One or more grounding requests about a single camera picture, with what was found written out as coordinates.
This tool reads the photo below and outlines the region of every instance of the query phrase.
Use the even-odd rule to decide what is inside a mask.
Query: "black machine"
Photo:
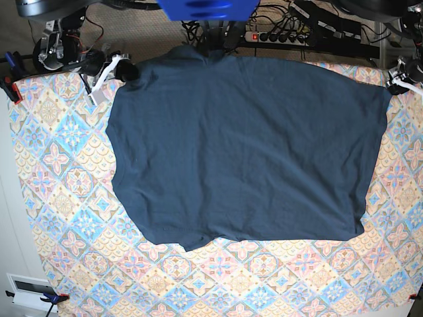
[[[390,70],[391,80],[388,82],[388,89],[393,94],[400,94],[407,91],[407,88],[400,87],[397,83],[419,83],[423,82],[423,2],[422,0],[321,0],[329,2],[339,11],[348,15],[357,15],[362,18],[382,22],[387,30],[398,34],[401,38],[409,38],[416,44],[415,56],[400,57],[398,65]],[[297,6],[290,8],[290,13],[294,13],[307,24],[312,20],[313,13],[304,14],[302,3],[307,0],[295,0]],[[136,2],[135,0],[16,0],[18,13],[24,18],[46,22],[46,28],[42,39],[37,43],[33,59],[37,70],[40,73],[52,71],[74,71],[89,76],[97,76],[110,62],[113,55],[107,55],[106,52],[96,50],[92,46],[84,48],[79,40],[79,29],[86,21],[86,10],[93,3],[102,3],[114,9],[140,9],[140,10],[158,10],[160,6],[155,3]],[[399,20],[399,25],[391,24]],[[278,31],[274,34],[252,35],[257,39],[257,43],[251,43],[245,40],[246,22],[229,21],[200,21],[197,24],[203,30],[202,41],[206,50],[223,49],[224,51],[233,51],[237,47],[256,47],[256,48],[276,48],[272,43],[277,40],[287,40],[286,32]],[[195,28],[194,24],[183,24],[185,29]],[[350,35],[350,41],[337,42],[339,48],[345,50],[355,50],[360,44],[354,43],[356,29],[354,24],[348,26],[348,32],[343,29],[342,36]],[[325,25],[322,33],[327,32]],[[332,32],[336,37],[339,32]],[[307,42],[310,48],[317,51],[325,51],[322,48],[324,36],[308,36],[307,39],[297,35],[295,41],[301,43]],[[333,51],[338,47],[330,43]],[[138,72],[129,59],[124,55],[120,60],[116,70],[115,77],[122,81],[130,81],[137,78]]]

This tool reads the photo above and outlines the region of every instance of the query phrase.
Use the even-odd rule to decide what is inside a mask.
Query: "cable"
[[[277,22],[273,21],[271,18],[267,17],[266,15],[257,15],[254,18],[255,19],[257,19],[257,18],[267,18],[274,26],[277,25]]]
[[[91,87],[90,87],[90,85],[85,80],[85,78],[84,78],[84,76],[82,74],[79,74],[79,77],[81,78],[81,80],[82,80],[82,82],[83,82],[83,84],[85,86],[85,91],[87,91],[87,94],[90,94],[91,93]]]
[[[257,8],[271,8],[271,9],[277,9],[281,11],[283,14],[288,13],[288,8],[284,7],[283,5],[258,5]]]
[[[131,2],[127,0],[102,0],[103,3],[107,5],[113,5],[115,7],[127,8],[127,9],[137,9],[137,10],[161,10],[160,5],[157,3],[140,3],[140,2]]]
[[[78,40],[78,42],[79,42],[79,45],[81,46],[81,49],[84,47],[84,45],[82,44],[81,39],[78,36],[72,35],[72,34],[68,34],[67,36],[69,36],[70,38],[76,38]]]
[[[297,17],[289,17],[289,18],[285,21],[284,26],[280,28],[280,31],[278,32],[278,35],[282,34],[282,32],[286,30],[286,26],[287,26],[287,24],[288,24],[288,22],[289,22],[290,20],[293,20],[293,25],[292,25],[291,29],[288,31],[288,35],[290,35],[290,34],[292,33],[292,31],[294,31],[294,30],[295,30],[295,22],[299,21],[299,19],[298,19]],[[273,32],[275,32],[275,31],[276,31],[276,29],[277,29],[277,27],[275,26],[275,28],[274,28],[273,30],[271,30],[269,33],[273,33]]]
[[[198,31],[200,29],[200,23],[198,21],[181,21],[182,27],[185,29],[186,34],[186,43],[190,45],[200,45],[201,41],[204,39],[203,34],[198,36]]]
[[[339,17],[339,11],[338,11],[338,9],[333,5],[333,3],[331,3],[330,4],[331,6],[332,6],[332,8],[335,10],[335,12],[336,12],[336,15],[338,16],[338,18],[340,18]]]
[[[332,3],[344,14],[346,15],[355,15],[354,13],[351,13],[347,9],[345,9],[338,0],[332,0]]]
[[[273,21],[273,19],[270,19],[270,20],[272,20],[272,24],[276,27],[276,25],[278,24],[278,23],[281,23],[282,21],[284,21],[285,19],[286,19],[286,15],[288,14],[288,9],[287,8],[285,8],[285,7],[283,7],[285,10],[287,10],[287,11],[284,11],[283,9],[281,9],[280,7],[278,7],[278,6],[275,6],[275,5],[259,5],[258,7],[257,7],[257,9],[258,8],[269,8],[269,9],[277,9],[277,10],[279,10],[281,13],[282,13],[282,17],[283,17],[283,19],[281,20],[281,21],[279,21],[279,22],[274,22]],[[260,15],[260,16],[258,16],[258,15],[256,15],[256,16],[254,16],[253,18],[252,18],[252,21],[254,22],[254,23],[256,23],[256,21],[257,21],[257,17],[267,17],[267,16],[264,16],[264,15]]]
[[[386,38],[390,37],[391,35],[392,35],[392,33],[389,33],[388,35],[386,35],[386,36],[384,36],[384,37],[382,37],[382,38],[380,38],[380,39],[378,39],[378,40],[371,41],[370,43],[371,43],[371,44],[378,43],[378,42],[383,41],[384,39],[386,39]]]
[[[274,32],[276,32],[276,30],[279,28],[279,30],[280,30],[280,32],[282,33],[282,31],[283,30],[285,30],[285,26],[286,26],[286,24],[288,23],[288,21],[290,20],[290,18],[286,18],[286,17],[284,17],[281,21],[279,21],[278,23],[276,23],[275,24],[275,26],[273,27],[273,29],[271,29],[269,32],[268,32],[268,34],[270,34],[270,33],[274,33]]]
[[[31,25],[31,22],[28,20],[28,24],[29,24],[29,27],[30,27],[30,29],[31,29],[31,38],[32,38],[32,41],[34,42],[34,44],[36,44],[36,41],[35,41],[35,39],[34,39],[34,33],[33,33],[33,31],[32,31],[32,25]]]
[[[386,31],[388,31],[388,28],[385,27],[384,31],[381,33],[376,33],[376,31],[374,29],[372,29],[370,26],[366,25],[366,24],[362,24],[362,28],[365,27],[368,30],[372,31],[375,35],[382,35],[384,34]]]
[[[371,40],[369,39],[369,36],[367,35],[367,32],[365,31],[365,29],[364,29],[364,28],[362,28],[362,30],[363,30],[363,32],[364,32],[365,38],[367,38],[367,41],[370,43],[370,42],[371,42]]]
[[[91,51],[91,49],[93,48],[93,46],[103,37],[103,35],[104,35],[104,28],[101,26],[101,25],[99,25],[99,24],[97,24],[97,23],[95,23],[95,22],[93,22],[92,20],[90,20],[87,16],[85,16],[85,20],[87,20],[89,23],[91,23],[91,24],[93,24],[93,25],[95,25],[95,26],[97,26],[97,27],[99,27],[100,29],[101,29],[101,34],[100,34],[100,36],[94,41],[94,43],[89,47],[89,49],[87,49],[87,50],[85,50],[85,51],[83,51],[82,53],[88,53],[89,51]]]
[[[54,306],[54,304],[52,304],[50,306],[50,309],[48,310],[46,317],[48,317],[50,315],[50,313],[52,312],[53,306]]]
[[[387,27],[388,30],[390,30],[392,33],[401,36],[403,38],[408,38],[409,40],[417,40],[417,37],[413,34],[401,32],[400,30],[396,29],[391,23],[384,23],[384,25]]]

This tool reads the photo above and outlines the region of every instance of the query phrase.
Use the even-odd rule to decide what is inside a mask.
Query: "red clamp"
[[[421,300],[422,297],[420,295],[417,294],[412,294],[408,297],[408,300]]]
[[[5,77],[4,79],[0,79],[0,88],[2,88],[7,96],[15,103],[18,104],[22,101],[22,95],[16,86],[15,83],[12,83],[12,80],[9,77]]]

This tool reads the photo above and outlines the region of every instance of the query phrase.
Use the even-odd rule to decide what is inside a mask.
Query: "black cable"
[[[200,29],[200,23],[198,21],[181,21],[182,27],[186,32],[186,41],[190,45],[199,45],[203,40],[203,36],[198,36],[198,31]]]
[[[91,24],[93,24],[93,25],[98,26],[99,28],[101,28],[101,35],[99,36],[99,38],[102,38],[103,35],[104,35],[104,28],[101,25],[97,24],[96,22],[93,22],[92,20],[90,20],[89,17],[87,17],[87,16],[85,16],[85,20],[87,20]]]
[[[267,18],[274,26],[277,25],[277,22],[273,21],[271,18],[267,17],[266,15],[256,15],[254,18],[255,19],[257,19],[257,18]]]
[[[392,33],[401,36],[403,38],[408,38],[409,40],[417,40],[417,37],[413,34],[401,32],[397,28],[395,28],[391,23],[384,23],[384,25],[387,27],[388,30],[390,30]]]
[[[295,23],[297,22],[297,21],[299,21],[299,24],[298,24],[298,27],[296,28],[295,27]],[[292,27],[288,30],[288,36],[289,35],[291,35],[291,33],[293,32],[293,31],[298,31],[299,30],[299,28],[301,27],[301,25],[302,25],[302,23],[301,23],[301,21],[297,18],[297,17],[294,17],[294,19],[292,20]]]
[[[376,31],[374,30],[374,29],[372,29],[370,26],[368,26],[368,25],[365,25],[365,24],[362,24],[362,28],[363,27],[365,27],[365,28],[367,28],[368,30],[370,30],[370,31],[372,31],[375,35],[382,35],[382,34],[384,34],[386,31],[388,31],[388,28],[386,28],[385,27],[385,29],[384,29],[384,31],[383,32],[381,32],[381,33],[376,33]]]
[[[137,9],[137,10],[161,10],[160,5],[157,3],[140,3],[140,2],[131,2],[127,0],[102,0],[103,3],[107,5],[114,5],[117,7],[127,8],[127,9]]]
[[[347,9],[345,9],[338,0],[332,0],[332,3],[338,8],[342,13],[346,15],[355,15],[354,13],[351,13]]]
[[[34,39],[34,33],[33,33],[33,31],[32,31],[32,25],[31,25],[31,22],[29,22],[29,20],[28,20],[28,24],[29,24],[29,27],[30,27],[30,29],[31,29],[31,38],[32,38],[32,41],[34,42],[34,44],[36,44],[36,41],[35,41],[35,39]]]
[[[53,306],[54,306],[54,304],[52,304],[50,306],[50,309],[48,310],[46,317],[48,317],[50,315],[50,313],[52,312]]]
[[[289,30],[288,35],[290,35],[292,31],[294,31],[294,29],[295,29],[295,22],[299,21],[299,19],[298,19],[297,17],[289,17],[289,18],[286,20],[286,22],[285,22],[284,26],[280,28],[280,31],[278,32],[278,35],[282,34],[282,32],[286,30],[286,26],[288,25],[288,22],[289,22],[290,20],[293,20],[293,26],[292,26],[292,28]],[[277,29],[277,28],[275,27],[272,31],[270,31],[270,33],[273,33],[274,31],[276,31],[276,29]]]
[[[286,19],[287,19],[287,18],[286,18],[286,17],[284,17],[281,21],[277,22],[277,23],[275,24],[275,26],[273,27],[273,29],[271,29],[271,30],[268,32],[268,34],[275,32],[277,29],[279,29],[279,30],[280,30],[280,32],[282,32],[282,31],[285,29],[286,23],[288,23],[288,20],[289,20],[290,18],[288,18],[288,20],[286,20]]]
[[[331,3],[330,4],[331,6],[332,6],[332,8],[335,10],[335,12],[336,12],[336,15],[338,16],[338,18],[339,18],[339,11],[338,11],[338,9],[333,5],[333,3]]]
[[[372,60],[372,58],[366,58],[367,59],[367,61],[371,64],[371,66],[373,67],[373,68],[378,68],[377,67],[377,64],[375,63],[375,61],[374,60]]]
[[[392,33],[389,33],[388,35],[386,35],[386,36],[384,36],[384,37],[382,37],[382,38],[380,38],[380,39],[378,39],[378,40],[371,41],[370,43],[371,43],[371,44],[378,43],[378,42],[383,41],[384,39],[386,39],[386,38],[390,37],[391,35],[392,35]]]
[[[81,78],[81,80],[82,80],[82,82],[83,82],[83,84],[84,84],[84,86],[85,86],[85,91],[87,91],[87,94],[90,94],[91,93],[91,87],[90,87],[90,85],[88,84],[88,82],[85,80],[85,78],[84,78],[84,76],[82,75],[82,74],[79,74],[79,77]]]
[[[288,8],[284,7],[283,5],[258,5],[258,8],[271,8],[271,9],[277,9],[279,11],[281,11],[283,14],[287,14],[288,13]]]
[[[383,33],[385,33],[386,31],[387,31],[387,28],[382,32],[382,33],[376,33],[374,30],[372,30],[371,28],[369,28],[374,34],[376,34],[376,35],[382,35]],[[386,36],[384,36],[384,37],[382,37],[382,38],[378,38],[377,40],[374,40],[374,41],[371,41],[370,39],[369,39],[369,35],[367,34],[367,32],[365,31],[365,29],[364,28],[362,28],[362,30],[363,30],[363,32],[364,32],[364,35],[365,35],[365,38],[367,38],[367,41],[369,42],[369,44],[374,44],[374,43],[378,43],[378,42],[380,42],[380,41],[382,41],[382,40],[384,40],[384,39],[386,39],[386,38],[388,38],[388,37],[390,37],[391,35],[392,35],[392,33],[389,33],[388,35],[386,35]]]

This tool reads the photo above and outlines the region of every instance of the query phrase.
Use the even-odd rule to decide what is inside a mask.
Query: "clamp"
[[[50,295],[47,293],[42,293],[45,297],[47,297],[46,299],[40,298],[43,302],[50,302],[52,304],[52,306],[50,307],[50,309],[47,312],[46,317],[48,317],[48,315],[50,315],[50,312],[53,309],[54,305],[57,305],[60,302],[64,302],[65,300],[69,299],[69,295],[66,294],[60,294],[60,295]]]
[[[414,86],[423,82],[423,64],[419,59],[405,58],[400,56],[398,64],[388,72],[389,80],[386,88],[396,96],[413,90],[423,96],[423,90]]]
[[[12,80],[9,77],[0,78],[0,88],[2,88],[6,95],[15,103],[18,104],[22,101],[22,96],[19,92],[18,86],[15,83],[12,83]]]

